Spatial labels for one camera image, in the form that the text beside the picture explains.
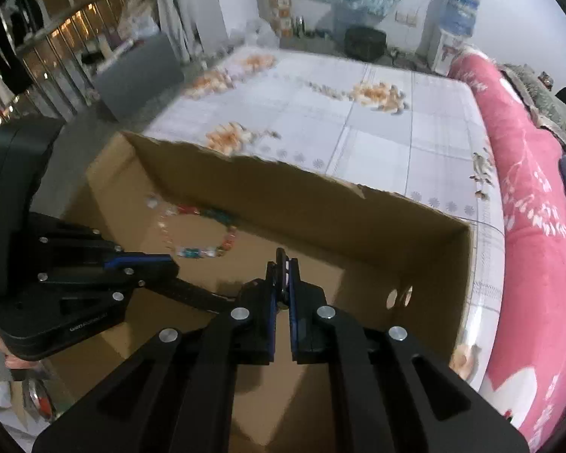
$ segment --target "pink blanket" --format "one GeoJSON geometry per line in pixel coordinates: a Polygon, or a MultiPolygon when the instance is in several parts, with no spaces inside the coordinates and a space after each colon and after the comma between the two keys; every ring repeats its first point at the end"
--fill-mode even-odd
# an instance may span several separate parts
{"type": "Polygon", "coordinates": [[[497,164],[505,279],[497,337],[480,393],[536,451],[566,407],[566,197],[560,144],[537,129],[496,67],[467,52],[450,77],[471,86],[497,164]]]}

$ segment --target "bed sheet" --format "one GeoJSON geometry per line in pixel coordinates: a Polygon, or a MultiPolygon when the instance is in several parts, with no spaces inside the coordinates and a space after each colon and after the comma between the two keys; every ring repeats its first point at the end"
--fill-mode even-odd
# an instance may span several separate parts
{"type": "Polygon", "coordinates": [[[222,93],[200,99],[180,96],[143,134],[207,146],[206,135],[218,125],[235,123],[251,137],[239,154],[398,193],[469,223],[471,277],[453,369],[478,390],[503,295],[504,227],[497,171],[469,86],[351,60],[249,46],[216,70],[226,70],[234,86],[221,84],[222,93]],[[249,74],[231,71],[264,55],[273,56],[276,64],[249,74]],[[389,113],[348,100],[360,83],[395,85],[406,108],[389,113]]]}

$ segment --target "electrical outlet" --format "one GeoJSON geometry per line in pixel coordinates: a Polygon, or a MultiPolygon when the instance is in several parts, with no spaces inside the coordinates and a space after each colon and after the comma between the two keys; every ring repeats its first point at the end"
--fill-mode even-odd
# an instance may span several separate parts
{"type": "Polygon", "coordinates": [[[401,24],[407,23],[407,15],[403,12],[396,12],[396,21],[401,24]]]}
{"type": "Polygon", "coordinates": [[[418,23],[418,18],[417,18],[417,13],[408,13],[407,14],[407,25],[409,27],[417,27],[417,23],[418,23]]]}

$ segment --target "open cardboard box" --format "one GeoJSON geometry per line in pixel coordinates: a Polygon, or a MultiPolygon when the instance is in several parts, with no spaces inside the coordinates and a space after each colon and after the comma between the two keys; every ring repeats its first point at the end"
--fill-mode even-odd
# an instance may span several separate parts
{"type": "MultiPolygon", "coordinates": [[[[67,214],[98,228],[127,251],[168,253],[146,199],[225,210],[239,227],[233,249],[215,259],[181,259],[179,276],[234,295],[263,278],[282,246],[297,257],[302,279],[323,287],[327,301],[366,327],[402,325],[448,362],[460,325],[469,273],[468,225],[402,196],[328,179],[285,163],[225,159],[187,143],[117,135],[86,174],[67,214]],[[407,306],[405,292],[413,288],[407,306]],[[390,292],[399,297],[387,309],[390,292]]],[[[169,220],[177,245],[209,246],[224,228],[197,216],[169,220]]],[[[206,325],[211,315],[137,289],[126,322],[52,357],[76,398],[165,327],[206,325]]],[[[288,314],[276,327],[275,362],[240,366],[231,452],[335,451],[326,365],[291,361],[288,314]]]]}

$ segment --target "beaded bracelet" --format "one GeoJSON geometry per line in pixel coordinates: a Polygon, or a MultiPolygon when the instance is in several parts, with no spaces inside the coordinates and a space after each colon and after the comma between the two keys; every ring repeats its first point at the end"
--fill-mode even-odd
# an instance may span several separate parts
{"type": "Polygon", "coordinates": [[[161,232],[167,237],[167,240],[172,245],[172,248],[175,249],[175,254],[178,255],[178,257],[184,257],[188,259],[198,259],[203,257],[222,257],[222,255],[225,255],[226,252],[228,252],[233,247],[237,227],[233,225],[233,219],[228,213],[212,208],[202,209],[195,206],[177,205],[170,206],[166,210],[165,215],[161,215],[161,218],[165,220],[166,216],[176,216],[179,214],[194,214],[196,216],[210,218],[226,226],[227,233],[224,236],[223,242],[217,247],[205,247],[204,249],[190,247],[174,248],[173,242],[169,237],[169,233],[167,231],[167,224],[165,221],[162,221],[159,223],[159,228],[161,228],[161,232]]]}

